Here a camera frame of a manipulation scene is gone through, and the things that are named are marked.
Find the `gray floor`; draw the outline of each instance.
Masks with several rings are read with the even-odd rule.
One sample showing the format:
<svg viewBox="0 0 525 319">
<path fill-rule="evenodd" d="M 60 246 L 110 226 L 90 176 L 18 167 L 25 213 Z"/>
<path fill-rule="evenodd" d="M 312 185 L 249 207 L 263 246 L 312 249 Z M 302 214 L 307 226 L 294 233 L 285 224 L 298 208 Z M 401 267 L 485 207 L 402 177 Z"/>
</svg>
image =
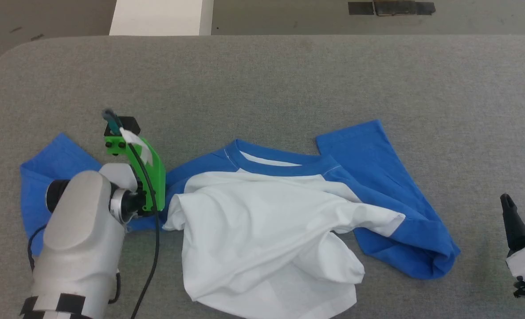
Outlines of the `gray floor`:
<svg viewBox="0 0 525 319">
<path fill-rule="evenodd" d="M 21 43 L 106 35 L 115 0 L 0 0 L 0 56 Z M 349 16 L 347 0 L 215 0 L 212 34 L 525 34 L 525 0 L 435 0 L 434 16 Z"/>
</svg>

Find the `green plastic part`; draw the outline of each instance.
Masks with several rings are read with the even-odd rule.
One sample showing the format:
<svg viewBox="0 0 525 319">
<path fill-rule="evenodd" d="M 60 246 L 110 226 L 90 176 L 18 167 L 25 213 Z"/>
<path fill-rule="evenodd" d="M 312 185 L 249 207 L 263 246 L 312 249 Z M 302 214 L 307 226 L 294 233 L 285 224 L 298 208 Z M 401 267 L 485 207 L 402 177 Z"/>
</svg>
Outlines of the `green plastic part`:
<svg viewBox="0 0 525 319">
<path fill-rule="evenodd" d="M 165 207 L 166 200 L 166 168 L 161 162 L 160 157 L 157 152 L 150 146 L 149 142 L 141 137 L 141 140 L 149 146 L 150 152 L 153 156 L 153 163 L 145 164 L 145 169 L 149 174 L 150 182 L 153 186 L 154 192 L 149 189 L 148 184 L 146 183 L 145 174 L 141 169 L 141 166 L 138 165 L 137 158 L 134 156 L 133 152 L 128 147 L 125 139 L 122 136 L 105 136 L 105 143 L 110 143 L 110 147 L 107 147 L 108 154 L 125 154 L 130 161 L 130 165 L 133 167 L 135 173 L 137 174 L 138 179 L 142 182 L 142 189 L 145 190 L 146 194 L 146 205 L 142 207 L 142 210 L 145 212 L 150 212 L 153 209 L 153 199 L 152 196 L 155 196 L 157 202 L 158 211 L 162 211 Z M 121 148 L 119 143 L 124 143 L 125 147 Z M 141 155 L 142 147 L 137 144 L 133 144 L 134 149 L 137 151 L 138 155 Z"/>
</svg>

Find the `white tape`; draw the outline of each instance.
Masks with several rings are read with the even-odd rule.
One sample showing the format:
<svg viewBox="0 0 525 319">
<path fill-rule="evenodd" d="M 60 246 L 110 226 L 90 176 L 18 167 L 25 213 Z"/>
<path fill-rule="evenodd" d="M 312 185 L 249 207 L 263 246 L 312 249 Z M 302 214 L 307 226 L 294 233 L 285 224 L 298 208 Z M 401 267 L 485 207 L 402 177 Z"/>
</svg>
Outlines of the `white tape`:
<svg viewBox="0 0 525 319">
<path fill-rule="evenodd" d="M 125 139 L 125 142 L 130 144 L 137 144 L 142 147 L 141 152 L 141 159 L 144 164 L 150 163 L 150 166 L 153 165 L 153 154 L 149 149 L 149 146 L 146 145 L 146 143 L 141 140 L 140 137 L 138 137 L 135 133 L 132 133 L 131 131 L 127 131 L 126 129 L 121 127 L 121 135 L 122 138 Z"/>
</svg>

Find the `blue neckline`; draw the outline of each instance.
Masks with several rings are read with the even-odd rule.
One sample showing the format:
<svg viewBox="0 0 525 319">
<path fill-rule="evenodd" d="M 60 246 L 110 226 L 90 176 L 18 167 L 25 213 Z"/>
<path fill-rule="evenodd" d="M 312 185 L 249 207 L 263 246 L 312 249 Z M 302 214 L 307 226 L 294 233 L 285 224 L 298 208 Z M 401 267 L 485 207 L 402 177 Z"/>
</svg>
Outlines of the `blue neckline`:
<svg viewBox="0 0 525 319">
<path fill-rule="evenodd" d="M 275 166 L 253 162 L 244 157 L 241 151 L 255 157 L 294 163 L 299 166 Z M 225 152 L 229 160 L 238 168 L 256 174 L 271 176 L 318 175 L 339 166 L 335 159 L 329 155 L 316 156 L 279 151 L 277 149 L 260 147 L 243 140 L 232 141 L 232 143 L 226 146 Z"/>
</svg>

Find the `gray table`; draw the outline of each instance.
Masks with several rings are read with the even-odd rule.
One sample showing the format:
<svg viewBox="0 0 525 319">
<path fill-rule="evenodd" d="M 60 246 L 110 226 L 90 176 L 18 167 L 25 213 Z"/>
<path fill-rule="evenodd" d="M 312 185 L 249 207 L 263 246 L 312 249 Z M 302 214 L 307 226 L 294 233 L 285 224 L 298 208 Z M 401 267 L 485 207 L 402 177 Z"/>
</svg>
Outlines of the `gray table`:
<svg viewBox="0 0 525 319">
<path fill-rule="evenodd" d="M 525 208 L 525 37 L 98 37 L 21 45 L 0 60 L 0 318 L 31 283 L 20 163 L 65 132 L 101 162 L 100 111 L 134 115 L 167 169 L 234 138 L 315 154 L 319 134 L 381 119 L 394 148 L 463 253 L 439 280 L 365 257 L 356 318 L 525 318 L 512 297 L 498 197 Z M 129 234 L 128 318 L 148 274 L 153 232 Z M 163 233 L 139 318 L 230 318 L 186 295 L 182 233 Z"/>
</svg>

